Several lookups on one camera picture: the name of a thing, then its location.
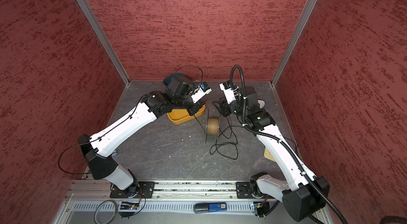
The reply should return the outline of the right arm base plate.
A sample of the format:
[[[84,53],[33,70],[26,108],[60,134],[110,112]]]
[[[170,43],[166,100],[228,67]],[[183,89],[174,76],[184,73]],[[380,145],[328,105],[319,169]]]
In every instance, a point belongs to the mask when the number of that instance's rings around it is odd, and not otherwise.
[[[254,199],[250,182],[236,182],[236,196],[238,199]]]

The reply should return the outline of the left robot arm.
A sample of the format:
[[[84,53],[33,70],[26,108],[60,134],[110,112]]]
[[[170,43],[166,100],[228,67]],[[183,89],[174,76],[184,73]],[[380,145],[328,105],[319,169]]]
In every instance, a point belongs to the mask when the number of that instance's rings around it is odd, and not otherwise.
[[[205,104],[203,97],[212,91],[206,82],[196,85],[179,73],[166,81],[165,91],[143,95],[135,107],[115,123],[92,136],[78,138],[93,178],[109,181],[113,189],[127,198],[139,196],[141,189],[134,174],[113,159],[113,152],[141,128],[173,110],[186,110],[194,116]]]

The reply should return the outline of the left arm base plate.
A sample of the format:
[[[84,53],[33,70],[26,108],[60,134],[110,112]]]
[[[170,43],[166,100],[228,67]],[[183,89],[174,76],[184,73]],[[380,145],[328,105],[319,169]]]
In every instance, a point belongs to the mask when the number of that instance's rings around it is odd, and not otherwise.
[[[152,197],[156,183],[155,182],[138,182],[137,185],[132,184],[125,190],[120,190],[116,185],[111,183],[110,198],[112,199],[140,199],[143,196],[147,199]]]

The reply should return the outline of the grey cable spool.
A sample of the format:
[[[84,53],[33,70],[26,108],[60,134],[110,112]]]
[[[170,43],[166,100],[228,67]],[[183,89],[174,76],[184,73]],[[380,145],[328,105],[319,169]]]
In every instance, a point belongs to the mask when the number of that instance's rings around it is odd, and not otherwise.
[[[214,144],[219,137],[220,114],[214,108],[207,111],[205,144]]]

